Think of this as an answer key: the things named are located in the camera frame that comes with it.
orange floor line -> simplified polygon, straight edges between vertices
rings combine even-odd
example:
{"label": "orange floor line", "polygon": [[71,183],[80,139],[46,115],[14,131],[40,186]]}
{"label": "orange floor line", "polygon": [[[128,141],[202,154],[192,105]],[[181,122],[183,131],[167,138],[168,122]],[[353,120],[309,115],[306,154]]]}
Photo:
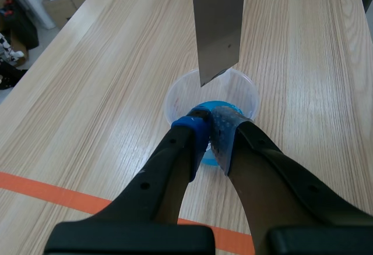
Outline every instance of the orange floor line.
{"label": "orange floor line", "polygon": [[[111,203],[110,200],[5,172],[0,172],[0,188],[90,214],[99,212]],[[178,223],[205,225],[182,218],[179,218]],[[214,232],[216,248],[236,254],[254,255],[254,246],[250,235],[215,226],[209,227]]]}

metal blade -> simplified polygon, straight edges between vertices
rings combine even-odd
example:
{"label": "metal blade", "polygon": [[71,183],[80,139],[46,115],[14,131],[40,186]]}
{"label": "metal blade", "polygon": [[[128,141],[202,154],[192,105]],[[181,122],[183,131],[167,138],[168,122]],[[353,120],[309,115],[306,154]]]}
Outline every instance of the metal blade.
{"label": "metal blade", "polygon": [[238,63],[244,0],[193,0],[201,87]]}

transparent cup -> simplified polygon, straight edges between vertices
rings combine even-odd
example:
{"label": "transparent cup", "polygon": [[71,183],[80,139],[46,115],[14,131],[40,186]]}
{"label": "transparent cup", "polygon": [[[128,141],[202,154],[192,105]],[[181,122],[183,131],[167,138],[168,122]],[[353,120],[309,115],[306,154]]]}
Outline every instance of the transparent cup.
{"label": "transparent cup", "polygon": [[[259,109],[259,94],[251,79],[232,68],[201,88],[199,72],[195,69],[181,76],[170,87],[164,100],[164,114],[171,125],[199,104],[208,108],[217,104],[227,105],[254,120]],[[217,165],[210,144],[202,162]]]}

wooden table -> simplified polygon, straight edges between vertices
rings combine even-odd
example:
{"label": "wooden table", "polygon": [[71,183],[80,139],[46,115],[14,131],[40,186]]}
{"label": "wooden table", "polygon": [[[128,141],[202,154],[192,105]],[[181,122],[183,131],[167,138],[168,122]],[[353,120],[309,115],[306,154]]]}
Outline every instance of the wooden table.
{"label": "wooden table", "polygon": [[[245,0],[235,68],[256,123],[290,157],[373,213],[373,50],[361,0]],[[196,68],[192,0],[87,0],[0,105],[0,249],[41,254],[53,226],[114,199],[168,131],[162,103]],[[202,165],[180,221],[252,254],[230,181]]]}

